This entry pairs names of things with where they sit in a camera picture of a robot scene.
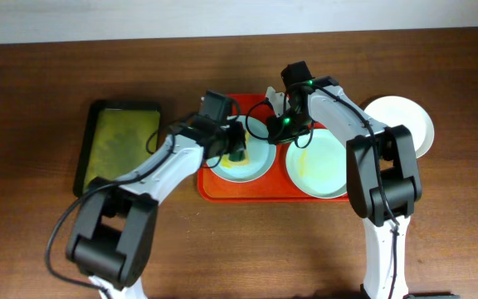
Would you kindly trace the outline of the green and yellow sponge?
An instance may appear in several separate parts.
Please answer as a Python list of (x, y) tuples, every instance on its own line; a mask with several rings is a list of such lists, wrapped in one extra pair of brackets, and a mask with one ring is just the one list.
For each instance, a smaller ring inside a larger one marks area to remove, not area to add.
[(241, 163), (246, 159), (246, 153), (244, 151), (230, 153), (228, 155), (228, 160), (232, 163)]

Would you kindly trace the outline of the light blue plate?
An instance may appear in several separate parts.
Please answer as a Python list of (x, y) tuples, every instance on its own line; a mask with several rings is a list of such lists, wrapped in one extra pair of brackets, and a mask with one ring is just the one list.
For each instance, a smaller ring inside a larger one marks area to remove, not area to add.
[(245, 119), (246, 117), (241, 115), (237, 120), (245, 129), (246, 158), (241, 162), (231, 162), (229, 155), (225, 154), (218, 165), (211, 169), (219, 178), (232, 183), (246, 183), (259, 179), (271, 168), (276, 159), (275, 145), (251, 136), (251, 133), (254, 133), (260, 137), (267, 137), (266, 125), (250, 116), (247, 121), (250, 130), (247, 130)]

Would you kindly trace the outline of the white plate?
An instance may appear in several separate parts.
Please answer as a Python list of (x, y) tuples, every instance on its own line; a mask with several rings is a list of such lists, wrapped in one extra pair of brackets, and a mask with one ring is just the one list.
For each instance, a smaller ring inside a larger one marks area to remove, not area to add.
[(406, 126), (419, 159), (432, 147), (435, 129), (429, 114), (415, 101), (401, 96), (383, 96), (372, 100), (364, 109), (375, 120), (391, 127)]

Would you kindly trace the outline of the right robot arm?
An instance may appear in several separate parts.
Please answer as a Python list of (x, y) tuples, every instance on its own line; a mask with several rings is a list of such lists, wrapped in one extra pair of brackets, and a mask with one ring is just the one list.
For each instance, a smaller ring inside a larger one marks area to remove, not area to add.
[(347, 195), (365, 231), (361, 292), (367, 298), (407, 298), (405, 237), (422, 196), (411, 132), (367, 115), (333, 77), (313, 77), (304, 61), (287, 65), (280, 77), (285, 92), (269, 101), (269, 143), (295, 143), (319, 123), (344, 146)]

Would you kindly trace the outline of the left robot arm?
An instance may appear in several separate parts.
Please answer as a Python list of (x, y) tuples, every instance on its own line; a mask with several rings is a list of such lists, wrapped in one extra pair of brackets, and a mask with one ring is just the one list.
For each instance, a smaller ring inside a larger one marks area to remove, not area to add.
[(246, 149), (240, 107), (208, 91), (199, 111), (176, 124), (140, 166), (107, 180), (97, 177), (77, 202), (66, 258), (103, 298), (141, 298), (139, 279), (153, 243), (159, 205), (210, 159)]

